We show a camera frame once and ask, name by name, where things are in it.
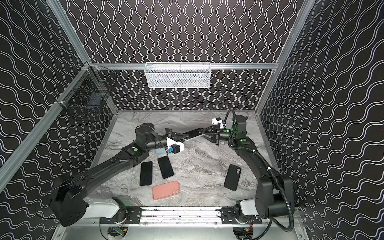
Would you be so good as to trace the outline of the black phone purple edge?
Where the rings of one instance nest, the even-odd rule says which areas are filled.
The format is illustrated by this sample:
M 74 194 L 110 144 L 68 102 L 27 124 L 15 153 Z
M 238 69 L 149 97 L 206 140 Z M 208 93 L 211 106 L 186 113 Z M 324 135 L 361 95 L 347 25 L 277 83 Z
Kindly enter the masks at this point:
M 159 168 L 163 179 L 174 176 L 174 171 L 168 156 L 164 156 L 158 159 Z

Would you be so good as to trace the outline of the pink phone case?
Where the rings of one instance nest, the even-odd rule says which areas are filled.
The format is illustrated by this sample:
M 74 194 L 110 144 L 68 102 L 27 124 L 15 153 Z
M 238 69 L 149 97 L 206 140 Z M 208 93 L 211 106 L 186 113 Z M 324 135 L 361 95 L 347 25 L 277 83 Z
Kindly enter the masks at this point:
M 178 181 L 169 182 L 153 187 L 153 199 L 160 200 L 180 193 L 180 184 Z

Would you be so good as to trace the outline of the white smartphone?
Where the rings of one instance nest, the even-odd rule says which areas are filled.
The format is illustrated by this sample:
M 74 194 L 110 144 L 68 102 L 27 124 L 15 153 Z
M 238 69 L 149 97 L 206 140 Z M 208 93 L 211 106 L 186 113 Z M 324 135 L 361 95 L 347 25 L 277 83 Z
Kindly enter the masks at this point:
M 185 135 L 187 135 L 187 136 L 185 138 L 183 138 L 183 140 L 189 141 L 189 140 L 194 139 L 198 136 L 201 136 L 202 133 L 200 132 L 200 130 L 202 130 L 202 129 L 203 128 L 197 128 L 197 129 L 186 132 Z

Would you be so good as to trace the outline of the light blue phone case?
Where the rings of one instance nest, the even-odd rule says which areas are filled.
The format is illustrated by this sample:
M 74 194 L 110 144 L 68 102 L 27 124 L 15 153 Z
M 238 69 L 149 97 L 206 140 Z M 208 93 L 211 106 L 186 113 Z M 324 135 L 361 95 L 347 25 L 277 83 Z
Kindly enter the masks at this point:
M 155 150 L 155 154 L 158 156 L 166 156 L 168 153 L 166 149 L 160 148 Z

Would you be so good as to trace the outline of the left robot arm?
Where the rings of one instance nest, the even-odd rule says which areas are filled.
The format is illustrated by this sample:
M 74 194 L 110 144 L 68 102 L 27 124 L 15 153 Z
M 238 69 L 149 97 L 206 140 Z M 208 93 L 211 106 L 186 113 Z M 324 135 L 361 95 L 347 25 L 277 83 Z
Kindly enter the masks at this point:
M 49 207 L 64 227 L 79 221 L 90 206 L 84 198 L 96 187 L 117 174 L 136 167 L 151 150 L 166 149 L 172 153 L 183 150 L 181 140 L 189 134 L 181 134 L 166 128 L 159 135 L 152 123 L 144 123 L 135 129 L 136 138 L 109 160 L 73 177 L 59 177 L 50 193 Z

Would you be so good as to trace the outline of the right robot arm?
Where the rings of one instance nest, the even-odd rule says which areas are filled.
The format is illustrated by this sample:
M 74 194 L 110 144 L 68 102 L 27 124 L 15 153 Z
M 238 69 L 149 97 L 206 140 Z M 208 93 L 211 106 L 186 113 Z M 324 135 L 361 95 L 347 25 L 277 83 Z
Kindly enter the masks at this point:
M 283 231 L 294 229 L 295 201 L 293 182 L 275 170 L 257 150 L 255 143 L 247 136 L 248 117 L 233 115 L 221 123 L 199 130 L 211 143 L 227 142 L 231 150 L 245 161 L 257 179 L 255 207 L 262 219 L 270 219 Z

